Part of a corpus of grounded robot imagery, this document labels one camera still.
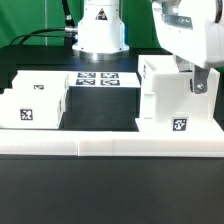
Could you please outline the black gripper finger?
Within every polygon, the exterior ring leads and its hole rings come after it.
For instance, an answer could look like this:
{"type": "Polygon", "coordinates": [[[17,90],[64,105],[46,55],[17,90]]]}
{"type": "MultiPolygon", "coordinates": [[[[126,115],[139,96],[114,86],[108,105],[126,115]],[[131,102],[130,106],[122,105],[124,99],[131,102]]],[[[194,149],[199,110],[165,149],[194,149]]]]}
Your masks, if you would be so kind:
{"type": "Polygon", "coordinates": [[[196,65],[193,66],[193,77],[191,79],[191,86],[192,91],[195,94],[202,94],[207,92],[207,79],[209,76],[209,72],[209,69],[203,69],[196,65]]]}

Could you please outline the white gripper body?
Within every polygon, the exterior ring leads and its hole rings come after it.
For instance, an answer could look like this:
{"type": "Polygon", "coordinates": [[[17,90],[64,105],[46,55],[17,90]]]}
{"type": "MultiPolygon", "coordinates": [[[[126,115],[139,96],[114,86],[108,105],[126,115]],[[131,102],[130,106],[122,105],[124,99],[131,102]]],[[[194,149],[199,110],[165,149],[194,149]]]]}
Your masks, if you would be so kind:
{"type": "Polygon", "coordinates": [[[201,68],[224,66],[224,0],[151,0],[160,46],[201,68]]]}

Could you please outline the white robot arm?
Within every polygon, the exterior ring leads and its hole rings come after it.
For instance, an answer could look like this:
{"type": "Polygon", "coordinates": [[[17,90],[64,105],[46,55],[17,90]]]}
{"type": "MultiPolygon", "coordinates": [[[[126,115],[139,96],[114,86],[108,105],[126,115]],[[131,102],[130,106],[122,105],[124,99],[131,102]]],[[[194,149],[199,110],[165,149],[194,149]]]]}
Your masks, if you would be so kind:
{"type": "MultiPolygon", "coordinates": [[[[224,0],[150,0],[160,46],[193,65],[193,91],[207,91],[208,70],[224,66],[224,0]]],[[[84,0],[73,52],[110,60],[129,51],[119,0],[84,0]]]]}

